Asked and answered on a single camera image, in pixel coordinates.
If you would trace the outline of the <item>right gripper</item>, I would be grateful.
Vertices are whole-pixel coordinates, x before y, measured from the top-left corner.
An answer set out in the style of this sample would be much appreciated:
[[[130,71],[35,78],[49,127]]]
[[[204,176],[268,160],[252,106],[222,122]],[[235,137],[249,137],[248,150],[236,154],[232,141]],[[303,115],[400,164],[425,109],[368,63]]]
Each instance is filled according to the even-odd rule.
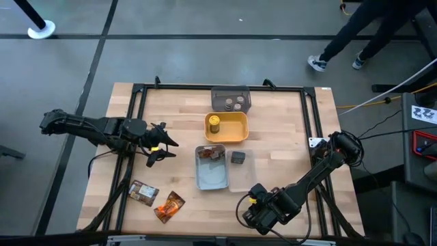
[[[273,189],[264,198],[264,204],[274,215],[263,215],[264,207],[250,206],[242,217],[248,226],[254,226],[262,235],[266,235],[276,224],[287,224],[301,211],[301,198],[289,195],[285,189]]]

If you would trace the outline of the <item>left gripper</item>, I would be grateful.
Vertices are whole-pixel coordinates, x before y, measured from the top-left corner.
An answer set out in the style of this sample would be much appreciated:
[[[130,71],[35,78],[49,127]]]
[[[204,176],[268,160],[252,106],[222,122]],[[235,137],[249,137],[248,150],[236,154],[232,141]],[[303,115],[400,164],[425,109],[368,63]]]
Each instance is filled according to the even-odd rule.
[[[151,130],[146,130],[145,134],[139,139],[139,147],[147,158],[146,166],[152,167],[155,162],[162,161],[165,158],[176,157],[176,154],[170,153],[167,150],[162,151],[159,144],[166,144],[168,146],[178,147],[167,131],[165,131],[166,123],[152,124]]]

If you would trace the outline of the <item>orange brown spice packet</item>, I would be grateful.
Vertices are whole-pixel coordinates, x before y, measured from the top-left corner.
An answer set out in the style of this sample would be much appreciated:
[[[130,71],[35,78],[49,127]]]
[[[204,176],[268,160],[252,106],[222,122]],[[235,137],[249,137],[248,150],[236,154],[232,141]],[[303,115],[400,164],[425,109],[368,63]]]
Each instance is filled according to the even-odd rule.
[[[202,148],[197,152],[199,158],[210,159],[211,161],[219,161],[225,156],[225,151],[219,147]]]

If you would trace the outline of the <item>yellow-lid brown spice jar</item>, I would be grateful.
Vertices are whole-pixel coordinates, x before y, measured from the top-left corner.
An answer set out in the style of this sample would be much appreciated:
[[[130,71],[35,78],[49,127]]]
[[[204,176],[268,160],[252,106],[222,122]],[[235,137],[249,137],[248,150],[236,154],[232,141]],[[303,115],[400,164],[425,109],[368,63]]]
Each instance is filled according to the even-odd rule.
[[[210,132],[216,134],[220,131],[220,118],[217,115],[212,115],[209,117],[209,127]]]

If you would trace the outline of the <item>clear plastic bin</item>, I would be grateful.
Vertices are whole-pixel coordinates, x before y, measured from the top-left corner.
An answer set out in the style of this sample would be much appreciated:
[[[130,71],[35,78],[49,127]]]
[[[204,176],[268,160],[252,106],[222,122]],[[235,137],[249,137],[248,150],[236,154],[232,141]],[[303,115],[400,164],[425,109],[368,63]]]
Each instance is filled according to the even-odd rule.
[[[233,150],[226,152],[229,190],[232,193],[248,192],[257,183],[255,155],[252,150],[237,150],[244,153],[242,163],[234,163]]]

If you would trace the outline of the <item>brown packet white label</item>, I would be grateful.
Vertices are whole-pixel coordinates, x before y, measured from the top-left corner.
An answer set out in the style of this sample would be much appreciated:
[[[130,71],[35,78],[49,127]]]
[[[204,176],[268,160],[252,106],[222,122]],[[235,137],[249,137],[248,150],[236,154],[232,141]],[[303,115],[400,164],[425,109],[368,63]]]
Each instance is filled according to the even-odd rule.
[[[159,189],[134,180],[129,188],[129,196],[142,204],[151,207],[159,193]]]

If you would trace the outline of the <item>white plastic bin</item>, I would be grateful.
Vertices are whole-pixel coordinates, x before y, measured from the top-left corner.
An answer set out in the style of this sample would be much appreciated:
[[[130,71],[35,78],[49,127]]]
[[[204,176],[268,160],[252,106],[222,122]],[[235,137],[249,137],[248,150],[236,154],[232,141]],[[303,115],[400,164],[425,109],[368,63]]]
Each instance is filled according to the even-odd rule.
[[[207,147],[222,148],[225,151],[225,156],[219,161],[199,158],[197,152]],[[199,190],[209,191],[227,188],[229,186],[227,171],[226,149],[224,145],[212,144],[195,148],[195,180]]]

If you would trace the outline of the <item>yellow plastic bin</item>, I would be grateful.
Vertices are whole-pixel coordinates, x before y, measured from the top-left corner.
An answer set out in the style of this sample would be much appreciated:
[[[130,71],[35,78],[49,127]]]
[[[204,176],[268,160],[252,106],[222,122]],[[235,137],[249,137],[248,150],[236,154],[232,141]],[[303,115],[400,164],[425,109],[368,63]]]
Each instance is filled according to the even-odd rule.
[[[209,117],[217,115],[220,118],[220,131],[216,134],[210,132]],[[214,143],[238,143],[249,136],[249,121],[245,113],[237,112],[211,112],[204,118],[204,135],[208,141]]]

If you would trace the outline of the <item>dark grey plastic bin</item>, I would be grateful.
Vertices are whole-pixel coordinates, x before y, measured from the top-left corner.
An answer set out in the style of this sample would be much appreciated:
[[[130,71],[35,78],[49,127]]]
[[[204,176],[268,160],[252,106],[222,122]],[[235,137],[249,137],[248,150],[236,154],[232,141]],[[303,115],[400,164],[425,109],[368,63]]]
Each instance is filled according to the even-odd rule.
[[[245,85],[227,85],[227,86],[216,86],[211,89],[211,104],[213,111],[221,112],[233,112],[234,105],[237,103],[236,98],[238,96],[244,97],[244,104],[242,106],[241,112],[247,113],[251,108],[251,94],[250,90]],[[231,98],[233,100],[232,111],[225,110],[225,100]]]

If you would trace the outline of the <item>black cabinet with sticker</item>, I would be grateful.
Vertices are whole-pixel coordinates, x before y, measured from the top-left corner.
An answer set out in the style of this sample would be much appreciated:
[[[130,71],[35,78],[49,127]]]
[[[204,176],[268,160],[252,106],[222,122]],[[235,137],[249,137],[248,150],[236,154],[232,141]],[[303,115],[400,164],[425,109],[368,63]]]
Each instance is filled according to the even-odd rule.
[[[436,114],[436,123],[431,123],[429,120],[419,120],[418,117],[413,118],[413,106],[419,106],[415,96],[403,94],[401,97],[401,118],[402,129],[405,130],[405,133],[401,135],[403,137],[405,181],[424,189],[437,190],[437,181],[429,179],[424,173],[424,168],[433,160],[414,153],[412,136],[415,129],[437,136],[437,106],[431,107],[431,110]]]

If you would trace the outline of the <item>red-framed device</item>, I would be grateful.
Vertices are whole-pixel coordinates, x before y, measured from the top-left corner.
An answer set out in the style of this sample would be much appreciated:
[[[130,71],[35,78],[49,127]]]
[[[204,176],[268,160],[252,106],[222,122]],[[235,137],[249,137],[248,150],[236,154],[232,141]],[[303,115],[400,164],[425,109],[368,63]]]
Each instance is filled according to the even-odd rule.
[[[437,161],[437,135],[424,131],[412,133],[412,151],[418,155]]]

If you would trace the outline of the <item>person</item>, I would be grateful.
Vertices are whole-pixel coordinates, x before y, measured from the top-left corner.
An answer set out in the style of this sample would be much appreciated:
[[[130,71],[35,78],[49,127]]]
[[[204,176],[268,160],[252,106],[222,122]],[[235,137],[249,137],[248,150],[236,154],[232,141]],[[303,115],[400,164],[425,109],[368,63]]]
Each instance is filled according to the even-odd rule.
[[[359,70],[391,41],[400,28],[433,2],[435,0],[363,0],[323,52],[309,56],[307,63],[315,71],[324,72],[328,62],[344,50],[353,38],[374,20],[381,18],[373,38],[352,63],[353,69]]]

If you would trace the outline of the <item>black aluminium table frame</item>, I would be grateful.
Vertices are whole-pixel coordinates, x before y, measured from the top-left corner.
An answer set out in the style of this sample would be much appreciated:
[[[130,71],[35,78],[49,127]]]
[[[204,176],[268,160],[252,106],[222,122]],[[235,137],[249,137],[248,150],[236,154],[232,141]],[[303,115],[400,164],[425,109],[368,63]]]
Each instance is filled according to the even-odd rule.
[[[173,157],[146,166],[143,155],[134,159],[132,179],[159,190],[155,205],[163,204],[175,191],[185,205],[167,223],[154,209],[130,198],[117,202],[109,229],[123,233],[181,236],[256,237],[257,232],[242,227],[236,215],[248,202],[241,193],[229,189],[202,191],[195,180],[195,148],[207,144],[204,135],[206,115],[211,112],[209,85],[133,84],[113,86],[107,115],[124,116],[137,112],[144,103],[147,122],[165,122],[177,143]],[[251,87],[252,106],[248,113],[249,136],[240,143],[229,143],[228,150],[252,150],[257,179],[266,188],[284,187],[296,182],[310,169],[310,137],[325,137],[339,129],[333,93],[323,87]]]

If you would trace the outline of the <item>black post white base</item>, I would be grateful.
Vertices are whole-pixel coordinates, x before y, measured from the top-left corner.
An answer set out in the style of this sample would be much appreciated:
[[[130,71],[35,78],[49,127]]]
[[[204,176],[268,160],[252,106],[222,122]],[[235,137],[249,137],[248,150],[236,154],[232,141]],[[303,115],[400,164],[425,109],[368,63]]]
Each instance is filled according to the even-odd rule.
[[[55,23],[51,20],[44,20],[28,0],[12,0],[18,9],[31,22],[27,34],[31,39],[42,40],[51,37],[56,30]]]

